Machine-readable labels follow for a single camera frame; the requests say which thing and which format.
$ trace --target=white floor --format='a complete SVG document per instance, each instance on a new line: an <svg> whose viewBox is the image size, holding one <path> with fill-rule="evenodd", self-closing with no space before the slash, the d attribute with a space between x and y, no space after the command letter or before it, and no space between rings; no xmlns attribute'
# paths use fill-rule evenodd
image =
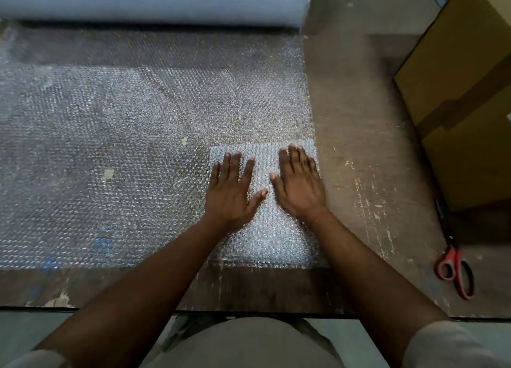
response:
<svg viewBox="0 0 511 368"><path fill-rule="evenodd" d="M70 313L0 311L0 366L28 352ZM358 320L308 319L332 341L346 368L387 368ZM461 323L496 355L511 363L511 324Z"/></svg>

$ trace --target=white sleeve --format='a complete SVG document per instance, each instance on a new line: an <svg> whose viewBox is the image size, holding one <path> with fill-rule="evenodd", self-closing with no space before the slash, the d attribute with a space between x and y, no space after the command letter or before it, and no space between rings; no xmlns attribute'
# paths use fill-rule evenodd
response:
<svg viewBox="0 0 511 368"><path fill-rule="evenodd" d="M71 368L71 365L55 351L38 350L25 353L3 368Z"/></svg>
<svg viewBox="0 0 511 368"><path fill-rule="evenodd" d="M420 329L408 344L402 368L511 368L477 341L472 333L450 321Z"/></svg>

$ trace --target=person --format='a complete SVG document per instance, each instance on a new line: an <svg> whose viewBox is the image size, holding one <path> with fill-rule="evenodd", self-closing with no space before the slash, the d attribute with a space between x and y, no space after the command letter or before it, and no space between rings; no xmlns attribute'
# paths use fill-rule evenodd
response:
<svg viewBox="0 0 511 368"><path fill-rule="evenodd" d="M196 273L228 233L248 223L268 194L247 200L255 165L239 178L241 153L227 153L209 180L204 215L66 320L8 367L137 367ZM349 231L328 209L316 163L302 147L279 151L270 173L278 203L316 236L344 296L391 367L509 366ZM275 318L215 324L181 340L158 366L342 366L333 348Z"/></svg>

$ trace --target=white roll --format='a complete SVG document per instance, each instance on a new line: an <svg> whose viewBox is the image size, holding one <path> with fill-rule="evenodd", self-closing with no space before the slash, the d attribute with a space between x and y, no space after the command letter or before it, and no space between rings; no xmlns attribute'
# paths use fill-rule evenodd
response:
<svg viewBox="0 0 511 368"><path fill-rule="evenodd" d="M0 18L301 27L310 0L0 0Z"/></svg>

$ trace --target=table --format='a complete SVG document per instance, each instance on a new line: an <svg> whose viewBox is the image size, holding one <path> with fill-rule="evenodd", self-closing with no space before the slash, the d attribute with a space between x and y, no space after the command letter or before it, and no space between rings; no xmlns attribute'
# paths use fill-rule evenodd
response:
<svg viewBox="0 0 511 368"><path fill-rule="evenodd" d="M329 206L452 317L511 317L511 249L466 249L476 297L463 301L433 264L445 247L434 179L392 74L434 20L434 0L312 0L303 31L319 162ZM127 268L0 272L0 305L81 307ZM329 269L206 266L179 311L343 317Z"/></svg>

